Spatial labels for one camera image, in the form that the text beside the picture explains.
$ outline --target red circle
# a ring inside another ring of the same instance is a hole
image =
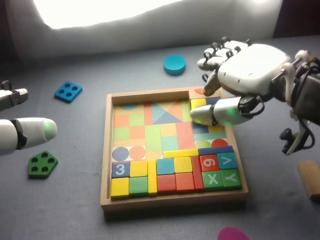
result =
[[[203,95],[203,89],[202,88],[196,88],[196,89],[194,89],[194,91],[197,93],[197,94],[201,94],[201,95]]]
[[[129,151],[129,156],[133,160],[141,160],[146,155],[146,150],[142,146],[133,146]]]
[[[228,146],[228,143],[226,142],[226,140],[223,140],[221,138],[216,139],[212,142],[211,146],[214,147],[224,147],[224,146]]]

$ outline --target bright light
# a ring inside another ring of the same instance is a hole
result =
[[[130,18],[182,0],[33,0],[53,29],[85,27]]]

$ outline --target puzzle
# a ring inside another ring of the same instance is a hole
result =
[[[206,196],[245,199],[249,191],[232,128],[190,118],[190,109],[220,97],[220,90],[205,97],[194,87],[108,95],[102,208],[154,207],[165,200],[173,205],[188,195],[200,203]]]

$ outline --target green rectangle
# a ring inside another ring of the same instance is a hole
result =
[[[161,129],[160,125],[145,126],[145,151],[161,152]]]
[[[144,114],[130,114],[129,115],[129,126],[143,126],[145,125],[145,115]]]
[[[188,100],[181,101],[182,118],[184,122],[191,122],[190,105]]]
[[[219,190],[224,186],[220,171],[204,171],[202,179],[206,191]]]
[[[133,196],[148,194],[148,177],[130,177],[129,194]]]
[[[179,150],[177,136],[163,136],[161,138],[162,151]]]
[[[241,180],[237,169],[222,169],[220,170],[223,187],[229,189],[241,188]]]
[[[129,127],[113,128],[113,141],[129,140]]]
[[[201,141],[201,140],[212,140],[212,139],[226,139],[226,133],[225,132],[213,132],[213,133],[199,133],[194,134],[193,139],[195,141]]]

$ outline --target blue block with number 3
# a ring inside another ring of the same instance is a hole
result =
[[[233,152],[217,154],[220,169],[236,169],[237,161]]]
[[[130,176],[130,162],[117,162],[112,165],[111,178],[128,178]]]

